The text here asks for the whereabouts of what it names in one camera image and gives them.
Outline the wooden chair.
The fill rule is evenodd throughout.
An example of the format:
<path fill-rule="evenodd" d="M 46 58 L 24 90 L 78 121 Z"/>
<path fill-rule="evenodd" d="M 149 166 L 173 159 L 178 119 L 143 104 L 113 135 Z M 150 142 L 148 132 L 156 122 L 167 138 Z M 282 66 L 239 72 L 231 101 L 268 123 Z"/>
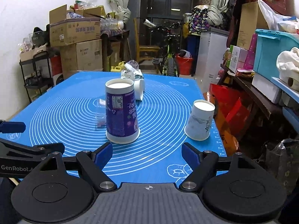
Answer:
<path fill-rule="evenodd" d="M 134 22 L 134 31 L 135 31 L 135 42 L 136 42 L 136 61 L 139 63 L 143 60 L 150 60 L 150 56 L 141 56 L 140 53 L 157 53 L 160 48 L 158 46 L 141 46 L 139 44 L 139 35 L 138 35 L 138 28 L 137 28 L 137 18 L 133 19 Z"/>

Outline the tissue pack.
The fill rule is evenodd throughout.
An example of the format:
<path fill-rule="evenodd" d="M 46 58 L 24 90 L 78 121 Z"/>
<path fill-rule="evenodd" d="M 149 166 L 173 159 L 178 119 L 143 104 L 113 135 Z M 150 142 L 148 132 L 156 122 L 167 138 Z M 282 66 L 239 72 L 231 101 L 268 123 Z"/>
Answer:
<path fill-rule="evenodd" d="M 132 81 L 144 79 L 142 71 L 134 64 L 126 63 L 121 70 L 121 79 L 131 79 Z"/>

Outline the purple paper cup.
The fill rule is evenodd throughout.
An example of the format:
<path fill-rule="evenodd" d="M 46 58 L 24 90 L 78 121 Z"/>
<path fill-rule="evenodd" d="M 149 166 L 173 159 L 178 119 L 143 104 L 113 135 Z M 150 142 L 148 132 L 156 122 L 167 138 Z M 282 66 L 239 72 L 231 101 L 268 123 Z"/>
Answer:
<path fill-rule="evenodd" d="M 105 83 L 106 137 L 115 144 L 129 144 L 138 139 L 134 82 L 131 79 L 111 79 Z"/>

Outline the tall brown cardboard box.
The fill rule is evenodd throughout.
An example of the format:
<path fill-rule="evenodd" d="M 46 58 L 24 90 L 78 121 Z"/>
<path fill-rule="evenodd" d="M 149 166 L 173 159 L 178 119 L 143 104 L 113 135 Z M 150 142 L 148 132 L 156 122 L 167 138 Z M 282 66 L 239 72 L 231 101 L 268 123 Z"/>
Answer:
<path fill-rule="evenodd" d="M 252 35 L 256 29 L 269 29 L 269 27 L 258 2 L 245 3 L 242 5 L 237 46 L 249 50 Z"/>

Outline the pink plastic stand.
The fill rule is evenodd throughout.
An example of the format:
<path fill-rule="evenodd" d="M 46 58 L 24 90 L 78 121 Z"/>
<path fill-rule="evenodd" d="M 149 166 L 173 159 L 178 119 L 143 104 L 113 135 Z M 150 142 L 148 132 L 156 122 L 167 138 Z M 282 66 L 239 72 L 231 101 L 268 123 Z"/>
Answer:
<path fill-rule="evenodd" d="M 252 35 L 250 47 L 249 50 L 247 51 L 247 56 L 243 66 L 243 68 L 246 70 L 251 70 L 254 67 L 257 39 L 258 39 L 258 35 L 254 33 Z"/>

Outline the dark wooden side table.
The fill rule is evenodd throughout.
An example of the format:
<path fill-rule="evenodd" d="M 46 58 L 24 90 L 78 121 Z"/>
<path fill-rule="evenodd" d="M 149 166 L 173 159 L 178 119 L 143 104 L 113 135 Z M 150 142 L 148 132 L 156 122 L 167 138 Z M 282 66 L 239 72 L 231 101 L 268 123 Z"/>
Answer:
<path fill-rule="evenodd" d="M 102 30 L 102 66 L 103 71 L 109 72 L 112 66 L 131 59 L 129 47 L 129 30 Z"/>

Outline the yellow oil jug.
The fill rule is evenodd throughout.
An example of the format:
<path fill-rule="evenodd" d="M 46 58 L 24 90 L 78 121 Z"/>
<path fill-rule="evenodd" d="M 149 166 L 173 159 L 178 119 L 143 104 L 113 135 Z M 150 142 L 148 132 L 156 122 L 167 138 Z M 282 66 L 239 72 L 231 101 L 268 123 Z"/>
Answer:
<path fill-rule="evenodd" d="M 112 66 L 110 68 L 111 72 L 121 72 L 125 68 L 125 62 L 119 62 L 117 66 Z"/>

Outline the blue white paper cup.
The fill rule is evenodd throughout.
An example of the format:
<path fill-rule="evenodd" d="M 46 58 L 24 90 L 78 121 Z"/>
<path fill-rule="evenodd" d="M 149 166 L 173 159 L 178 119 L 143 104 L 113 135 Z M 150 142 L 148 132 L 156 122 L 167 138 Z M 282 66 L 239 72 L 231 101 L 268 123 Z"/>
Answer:
<path fill-rule="evenodd" d="M 145 90 L 145 81 L 143 78 L 137 79 L 134 81 L 134 93 L 135 93 L 135 99 L 137 101 L 143 100 L 143 94 Z"/>

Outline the white landscape paper cup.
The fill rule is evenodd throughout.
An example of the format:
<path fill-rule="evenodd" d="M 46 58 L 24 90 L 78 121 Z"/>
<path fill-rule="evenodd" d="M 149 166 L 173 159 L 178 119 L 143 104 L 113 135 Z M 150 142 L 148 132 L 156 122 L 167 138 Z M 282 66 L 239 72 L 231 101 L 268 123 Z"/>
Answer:
<path fill-rule="evenodd" d="M 210 136 L 215 106 L 206 100 L 195 100 L 184 133 L 195 141 L 204 141 Z"/>

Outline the clear plastic cup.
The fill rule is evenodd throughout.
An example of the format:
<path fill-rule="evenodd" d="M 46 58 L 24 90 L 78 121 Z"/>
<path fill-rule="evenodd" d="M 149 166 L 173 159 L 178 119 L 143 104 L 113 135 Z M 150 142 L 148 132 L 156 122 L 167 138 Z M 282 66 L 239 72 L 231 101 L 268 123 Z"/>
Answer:
<path fill-rule="evenodd" d="M 103 128 L 106 125 L 106 100 L 105 96 L 100 96 L 93 101 L 95 107 L 95 125 L 96 128 Z"/>

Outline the white freezer cabinet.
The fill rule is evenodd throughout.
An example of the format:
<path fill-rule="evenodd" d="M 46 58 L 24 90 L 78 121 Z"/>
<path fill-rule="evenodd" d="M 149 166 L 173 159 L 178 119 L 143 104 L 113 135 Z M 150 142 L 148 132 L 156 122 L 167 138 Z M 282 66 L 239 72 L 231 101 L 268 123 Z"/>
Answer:
<path fill-rule="evenodd" d="M 229 32 L 217 28 L 201 33 L 195 78 L 202 93 L 209 91 L 211 83 L 218 83 L 228 36 Z"/>

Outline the black green bicycle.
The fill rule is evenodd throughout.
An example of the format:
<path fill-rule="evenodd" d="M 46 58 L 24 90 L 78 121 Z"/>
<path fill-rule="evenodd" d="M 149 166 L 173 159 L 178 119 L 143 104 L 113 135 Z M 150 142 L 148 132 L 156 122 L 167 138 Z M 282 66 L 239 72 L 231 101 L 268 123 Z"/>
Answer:
<path fill-rule="evenodd" d="M 172 29 L 182 27 L 183 23 L 178 21 L 167 27 L 156 25 L 148 19 L 144 19 L 143 25 L 145 25 L 150 32 L 158 32 L 162 36 L 162 41 L 158 46 L 160 50 L 156 54 L 149 53 L 156 55 L 155 58 L 151 58 L 156 70 L 163 76 L 179 77 L 179 67 L 175 59 L 179 52 L 179 37 L 172 33 Z"/>

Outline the red bucket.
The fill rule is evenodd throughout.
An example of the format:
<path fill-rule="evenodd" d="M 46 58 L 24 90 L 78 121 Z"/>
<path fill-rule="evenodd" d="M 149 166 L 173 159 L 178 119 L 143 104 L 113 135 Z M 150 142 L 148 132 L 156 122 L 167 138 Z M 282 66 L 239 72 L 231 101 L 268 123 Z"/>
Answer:
<path fill-rule="evenodd" d="M 185 58 L 185 57 L 180 57 L 179 55 L 177 55 L 175 57 L 175 59 L 176 59 L 176 62 L 178 63 L 179 74 L 180 75 L 191 75 L 193 58 Z"/>

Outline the blue silicone mat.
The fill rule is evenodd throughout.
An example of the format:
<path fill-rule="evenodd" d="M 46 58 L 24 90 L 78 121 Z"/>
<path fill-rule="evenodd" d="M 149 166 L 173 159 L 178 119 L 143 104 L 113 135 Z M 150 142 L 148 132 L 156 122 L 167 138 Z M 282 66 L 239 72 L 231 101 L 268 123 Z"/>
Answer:
<path fill-rule="evenodd" d="M 105 84 L 119 78 L 115 72 L 80 72 L 29 104 L 14 117 L 26 125 L 23 133 L 3 133 L 1 138 L 27 146 L 63 143 L 64 156 L 82 150 L 96 150 L 107 141 L 105 126 Z M 126 145 L 114 144 L 113 155 L 104 172 L 116 184 L 182 183 L 191 173 L 181 155 L 188 142 L 200 151 L 211 150 L 225 156 L 226 151 L 215 125 L 208 139 L 198 142 L 184 133 L 195 100 L 203 99 L 193 79 L 145 75 L 142 101 L 117 106 L 130 110 L 126 124 L 140 130 L 137 140 Z"/>

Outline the red gift bag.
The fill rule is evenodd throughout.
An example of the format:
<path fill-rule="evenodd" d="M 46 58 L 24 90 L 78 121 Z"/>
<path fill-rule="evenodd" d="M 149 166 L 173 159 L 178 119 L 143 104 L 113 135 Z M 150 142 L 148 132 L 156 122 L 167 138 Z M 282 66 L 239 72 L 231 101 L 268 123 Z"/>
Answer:
<path fill-rule="evenodd" d="M 241 141 L 246 133 L 250 133 L 249 127 L 259 114 L 258 105 L 243 89 L 210 84 L 209 92 L 215 98 L 219 129 L 228 131 Z"/>

